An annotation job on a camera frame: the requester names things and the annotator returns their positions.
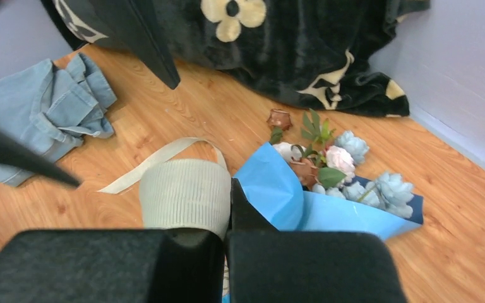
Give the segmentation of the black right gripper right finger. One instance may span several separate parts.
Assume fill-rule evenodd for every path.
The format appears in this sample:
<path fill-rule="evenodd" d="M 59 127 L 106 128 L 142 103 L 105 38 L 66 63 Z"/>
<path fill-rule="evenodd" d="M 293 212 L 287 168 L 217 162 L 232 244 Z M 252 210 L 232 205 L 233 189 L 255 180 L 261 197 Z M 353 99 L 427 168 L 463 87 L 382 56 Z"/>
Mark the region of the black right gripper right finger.
<path fill-rule="evenodd" d="M 281 232 L 231 181 L 226 237 L 231 302 L 406 302 L 393 258 L 376 235 Z"/>

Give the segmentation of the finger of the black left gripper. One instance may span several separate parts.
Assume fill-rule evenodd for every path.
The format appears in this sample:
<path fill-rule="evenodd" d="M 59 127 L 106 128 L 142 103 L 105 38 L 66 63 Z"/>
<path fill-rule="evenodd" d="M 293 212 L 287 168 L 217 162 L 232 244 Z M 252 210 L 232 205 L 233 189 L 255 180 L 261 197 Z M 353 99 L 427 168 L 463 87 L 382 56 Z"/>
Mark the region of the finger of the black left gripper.
<path fill-rule="evenodd" d="M 155 15 L 153 1 L 90 1 L 97 17 L 107 25 L 145 66 L 170 89 L 181 79 Z"/>
<path fill-rule="evenodd" d="M 78 178 L 2 132 L 0 132 L 0 165 L 27 170 L 73 188 L 81 185 Z"/>

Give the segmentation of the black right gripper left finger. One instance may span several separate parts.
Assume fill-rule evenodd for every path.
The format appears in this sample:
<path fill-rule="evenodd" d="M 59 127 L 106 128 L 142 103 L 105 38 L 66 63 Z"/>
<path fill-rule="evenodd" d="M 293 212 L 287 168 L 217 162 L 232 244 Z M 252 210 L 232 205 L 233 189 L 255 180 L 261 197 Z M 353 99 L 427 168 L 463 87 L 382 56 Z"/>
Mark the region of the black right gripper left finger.
<path fill-rule="evenodd" d="M 27 230 L 0 252 L 0 302 L 220 302 L 223 274 L 206 230 Z"/>

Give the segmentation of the beige ribbon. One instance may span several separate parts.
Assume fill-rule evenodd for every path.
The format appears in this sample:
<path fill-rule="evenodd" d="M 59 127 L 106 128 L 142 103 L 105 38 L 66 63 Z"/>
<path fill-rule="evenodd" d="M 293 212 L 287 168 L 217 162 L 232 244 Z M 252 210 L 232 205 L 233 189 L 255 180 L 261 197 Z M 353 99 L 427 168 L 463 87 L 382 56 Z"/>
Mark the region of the beige ribbon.
<path fill-rule="evenodd" d="M 144 226 L 162 236 L 152 276 L 154 302 L 222 300 L 231 176 L 220 151 L 213 161 L 179 158 L 196 142 L 175 140 L 102 189 L 118 194 L 139 186 Z"/>

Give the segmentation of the blue wrapping paper sheet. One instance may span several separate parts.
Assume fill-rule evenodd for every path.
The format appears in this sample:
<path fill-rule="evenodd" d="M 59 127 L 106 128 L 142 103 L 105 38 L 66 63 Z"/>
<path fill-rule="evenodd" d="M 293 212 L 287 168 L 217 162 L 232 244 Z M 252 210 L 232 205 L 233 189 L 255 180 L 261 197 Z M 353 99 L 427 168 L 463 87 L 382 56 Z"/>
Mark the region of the blue wrapping paper sheet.
<path fill-rule="evenodd" d="M 234 176 L 252 206 L 281 232 L 361 232 L 385 240 L 419 228 L 423 198 L 404 219 L 347 199 L 306 191 L 270 144 L 258 148 Z"/>

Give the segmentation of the pink white fake flower stem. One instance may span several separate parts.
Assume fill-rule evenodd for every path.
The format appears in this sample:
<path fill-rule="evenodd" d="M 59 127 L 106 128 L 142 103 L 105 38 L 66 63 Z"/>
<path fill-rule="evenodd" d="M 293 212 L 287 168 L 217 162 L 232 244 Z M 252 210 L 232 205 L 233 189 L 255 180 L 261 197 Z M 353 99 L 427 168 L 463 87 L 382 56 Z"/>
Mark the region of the pink white fake flower stem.
<path fill-rule="evenodd" d="M 344 148 L 331 145 L 322 151 L 288 142 L 273 145 L 302 186 L 324 190 L 340 188 L 355 177 L 355 162 Z"/>

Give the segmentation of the blue fake flower stem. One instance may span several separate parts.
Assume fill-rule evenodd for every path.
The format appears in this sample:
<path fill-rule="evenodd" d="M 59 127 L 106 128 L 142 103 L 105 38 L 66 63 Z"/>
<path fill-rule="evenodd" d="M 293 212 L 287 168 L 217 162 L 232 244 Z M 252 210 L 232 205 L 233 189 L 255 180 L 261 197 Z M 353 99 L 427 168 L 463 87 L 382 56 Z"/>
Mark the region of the blue fake flower stem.
<path fill-rule="evenodd" d="M 347 150 L 353 157 L 356 167 L 365 161 L 365 155 L 369 151 L 367 143 L 355 136 L 352 131 L 344 131 L 335 139 L 333 145 Z M 401 174 L 384 172 L 365 185 L 353 178 L 340 188 L 324 190 L 322 187 L 314 187 L 311 191 L 358 202 L 404 219 L 411 219 L 414 209 L 409 202 L 414 199 L 413 189 L 414 185 L 403 181 Z"/>

